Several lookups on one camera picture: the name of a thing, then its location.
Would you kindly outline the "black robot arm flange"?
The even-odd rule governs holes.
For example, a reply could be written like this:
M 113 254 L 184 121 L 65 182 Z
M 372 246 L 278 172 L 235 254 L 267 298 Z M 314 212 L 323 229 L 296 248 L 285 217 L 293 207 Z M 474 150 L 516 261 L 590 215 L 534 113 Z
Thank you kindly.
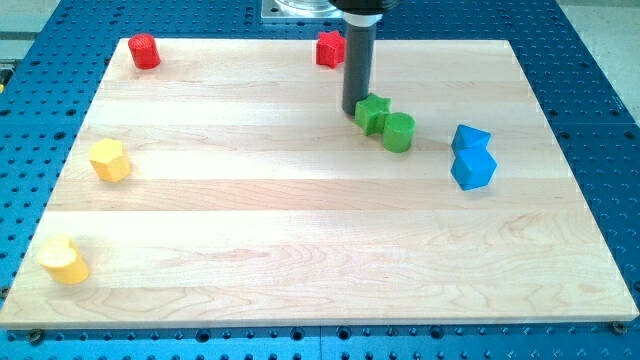
M 355 15 L 381 15 L 401 4 L 401 0 L 329 0 L 337 9 Z

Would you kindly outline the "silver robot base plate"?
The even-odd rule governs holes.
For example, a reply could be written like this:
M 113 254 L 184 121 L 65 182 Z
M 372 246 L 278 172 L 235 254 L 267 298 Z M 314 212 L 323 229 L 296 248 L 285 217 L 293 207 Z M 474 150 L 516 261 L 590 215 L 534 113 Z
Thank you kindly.
M 261 0 L 262 19 L 340 18 L 342 12 L 328 0 Z

